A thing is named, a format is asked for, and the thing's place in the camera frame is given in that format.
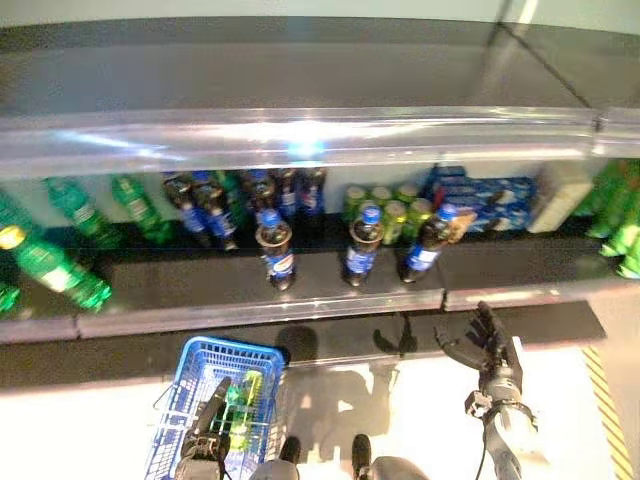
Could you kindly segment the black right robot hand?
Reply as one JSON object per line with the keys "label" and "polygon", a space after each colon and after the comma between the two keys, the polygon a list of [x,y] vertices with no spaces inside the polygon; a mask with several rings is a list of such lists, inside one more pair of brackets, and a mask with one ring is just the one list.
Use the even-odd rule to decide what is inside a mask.
{"label": "black right robot hand", "polygon": [[454,335],[448,322],[437,323],[434,334],[448,357],[479,372],[481,389],[504,380],[522,393],[523,370],[513,336],[487,302],[477,304],[461,336]]}

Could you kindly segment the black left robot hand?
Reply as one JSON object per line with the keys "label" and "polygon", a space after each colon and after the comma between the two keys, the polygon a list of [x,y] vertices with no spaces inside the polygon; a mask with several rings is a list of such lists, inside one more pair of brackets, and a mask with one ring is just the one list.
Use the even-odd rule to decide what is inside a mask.
{"label": "black left robot hand", "polygon": [[226,397],[231,386],[230,377],[224,377],[207,401],[198,404],[195,417],[187,429],[181,447],[181,459],[220,460],[223,443],[223,417],[226,411]]}

